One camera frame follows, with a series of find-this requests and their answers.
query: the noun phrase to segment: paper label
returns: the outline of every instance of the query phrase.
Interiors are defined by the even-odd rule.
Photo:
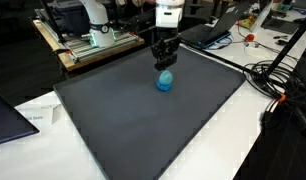
[[[50,126],[53,123],[53,111],[58,105],[43,106],[36,109],[18,109],[18,111],[32,124],[37,126]]]

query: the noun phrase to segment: workbench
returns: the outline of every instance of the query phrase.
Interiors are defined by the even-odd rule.
[[[231,31],[235,41],[242,39],[236,31],[236,26],[232,27]],[[241,29],[241,33],[247,34],[247,31]],[[269,33],[272,31],[261,29],[256,33],[256,38],[267,46],[281,50],[282,47],[274,45],[276,40]],[[299,58],[305,48],[306,33],[289,55]],[[239,65],[264,60],[245,54],[243,44],[232,44],[212,53]],[[285,58],[283,62],[293,67],[296,65],[296,61],[290,58]],[[261,133],[261,113],[271,102],[272,99],[260,94],[250,84],[243,83],[184,148],[160,179],[232,179]],[[54,92],[17,108],[50,104],[61,105]],[[32,122],[41,130],[40,134],[0,145],[0,180],[105,179],[68,113],[62,106],[60,108],[52,125],[40,126]]]
[[[43,25],[43,22],[40,20],[32,20],[32,25],[36,31],[37,34],[41,36],[42,39],[45,39],[46,43],[51,47],[52,51],[62,49],[63,47],[57,40],[52,36],[51,32]],[[110,56],[119,54],[121,52],[130,50],[132,48],[138,47],[140,45],[144,44],[144,39],[138,38],[137,41],[134,41],[132,43],[129,43],[127,45],[121,46],[119,48],[115,48],[111,51],[107,51],[101,54],[94,55],[92,58],[86,60],[86,61],[80,61],[80,62],[74,62],[74,60],[68,56],[66,53],[61,53],[57,55],[57,59],[59,61],[60,65],[60,71],[63,72],[70,72],[75,69],[82,68],[86,65],[92,64],[94,62],[103,60],[105,58],[108,58]]]

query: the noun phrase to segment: keyboard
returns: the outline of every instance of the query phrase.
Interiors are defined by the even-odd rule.
[[[184,40],[197,43],[203,39],[206,39],[212,30],[212,27],[201,24],[181,32],[180,36]]]

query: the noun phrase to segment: white table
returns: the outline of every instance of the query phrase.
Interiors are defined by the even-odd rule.
[[[257,40],[281,49],[266,32],[259,30]],[[246,34],[246,30],[241,29],[241,33]],[[306,34],[296,46],[289,54],[300,58],[306,47]],[[243,44],[234,44],[213,53],[240,65],[261,60],[246,57],[241,49]],[[161,179],[232,179],[260,134],[261,113],[271,101],[245,82],[193,138]],[[59,100],[52,92],[21,107],[34,104],[59,104]],[[61,108],[56,114],[59,118],[53,125],[35,124],[40,134],[0,145],[0,180],[104,179],[67,113]]]

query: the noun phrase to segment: gray mat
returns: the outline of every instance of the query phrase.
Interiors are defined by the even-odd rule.
[[[243,75],[184,48],[161,92],[150,49],[56,85],[55,91],[108,179],[157,179]]]

